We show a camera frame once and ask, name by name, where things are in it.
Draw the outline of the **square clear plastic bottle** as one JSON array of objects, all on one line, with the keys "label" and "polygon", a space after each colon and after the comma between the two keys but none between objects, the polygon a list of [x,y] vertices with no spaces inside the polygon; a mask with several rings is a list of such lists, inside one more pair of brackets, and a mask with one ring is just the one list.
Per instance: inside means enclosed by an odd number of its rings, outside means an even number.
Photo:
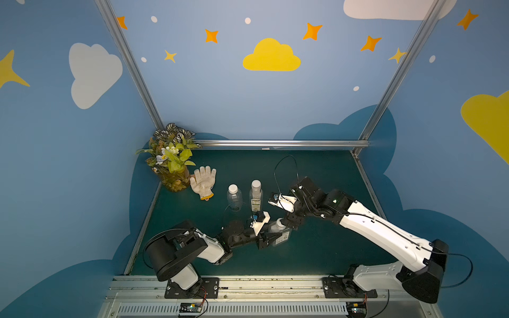
[{"label": "square clear plastic bottle", "polygon": [[272,229],[273,224],[274,224],[274,222],[271,223],[270,226],[269,226],[269,233],[282,233],[282,236],[277,241],[275,241],[273,244],[271,244],[271,245],[272,246],[278,246],[278,245],[281,245],[282,243],[286,242],[287,240],[289,240],[291,232],[292,232],[292,229],[287,227],[284,231],[274,232],[273,229]]}]

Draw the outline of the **tall clear labelled bottle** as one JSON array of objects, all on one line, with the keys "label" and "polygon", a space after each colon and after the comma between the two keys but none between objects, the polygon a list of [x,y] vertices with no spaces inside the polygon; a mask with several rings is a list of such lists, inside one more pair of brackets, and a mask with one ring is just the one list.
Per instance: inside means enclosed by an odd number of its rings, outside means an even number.
[{"label": "tall clear labelled bottle", "polygon": [[251,188],[250,190],[250,205],[251,205],[251,211],[253,213],[256,213],[258,211],[262,210],[262,186],[260,190],[254,190]]}]

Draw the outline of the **round clear plastic bottle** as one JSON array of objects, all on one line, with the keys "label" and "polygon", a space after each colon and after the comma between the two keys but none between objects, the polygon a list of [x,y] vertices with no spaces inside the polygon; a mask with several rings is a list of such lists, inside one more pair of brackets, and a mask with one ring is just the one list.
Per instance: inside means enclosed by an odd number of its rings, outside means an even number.
[{"label": "round clear plastic bottle", "polygon": [[238,190],[238,192],[236,194],[230,194],[227,191],[227,200],[228,200],[228,207],[232,211],[240,211],[241,210],[241,208],[243,206],[243,196],[242,196],[240,189]]}]

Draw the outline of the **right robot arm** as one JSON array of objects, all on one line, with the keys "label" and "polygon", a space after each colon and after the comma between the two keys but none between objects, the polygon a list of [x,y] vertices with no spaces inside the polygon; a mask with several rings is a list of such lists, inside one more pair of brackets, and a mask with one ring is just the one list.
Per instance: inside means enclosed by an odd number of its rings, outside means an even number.
[{"label": "right robot arm", "polygon": [[421,302],[437,303],[449,252],[445,242],[412,235],[341,190],[324,192],[308,177],[293,184],[287,196],[273,193],[270,203],[286,211],[282,223],[287,227],[298,229],[306,217],[331,221],[396,258],[390,264],[353,266],[347,275],[360,290],[402,290]]}]

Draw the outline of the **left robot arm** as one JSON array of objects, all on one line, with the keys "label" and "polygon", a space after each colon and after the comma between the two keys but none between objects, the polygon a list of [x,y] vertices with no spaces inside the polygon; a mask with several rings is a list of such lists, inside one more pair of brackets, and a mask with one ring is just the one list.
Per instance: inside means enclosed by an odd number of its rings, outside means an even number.
[{"label": "left robot arm", "polygon": [[186,220],[172,229],[151,238],[143,249],[143,260],[152,268],[158,281],[168,282],[169,289],[195,292],[201,277],[192,266],[196,258],[221,265],[233,255],[233,249],[254,243],[258,249],[274,245],[286,237],[281,222],[272,224],[265,217],[245,227],[239,220],[231,221],[217,237],[211,237]]}]

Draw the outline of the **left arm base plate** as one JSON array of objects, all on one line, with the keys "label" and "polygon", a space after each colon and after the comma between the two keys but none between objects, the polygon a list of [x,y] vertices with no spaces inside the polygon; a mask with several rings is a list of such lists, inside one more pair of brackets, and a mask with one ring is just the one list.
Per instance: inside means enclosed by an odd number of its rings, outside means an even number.
[{"label": "left arm base plate", "polygon": [[217,277],[200,278],[188,290],[183,290],[175,282],[168,282],[164,293],[165,299],[217,299],[220,290],[220,279]]}]

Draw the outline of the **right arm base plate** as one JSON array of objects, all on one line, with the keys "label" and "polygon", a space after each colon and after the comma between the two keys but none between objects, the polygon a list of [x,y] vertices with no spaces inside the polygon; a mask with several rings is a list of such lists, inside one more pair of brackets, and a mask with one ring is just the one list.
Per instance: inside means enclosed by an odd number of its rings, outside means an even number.
[{"label": "right arm base plate", "polygon": [[378,298],[376,290],[364,291],[349,278],[328,276],[322,278],[322,287],[327,299]]}]

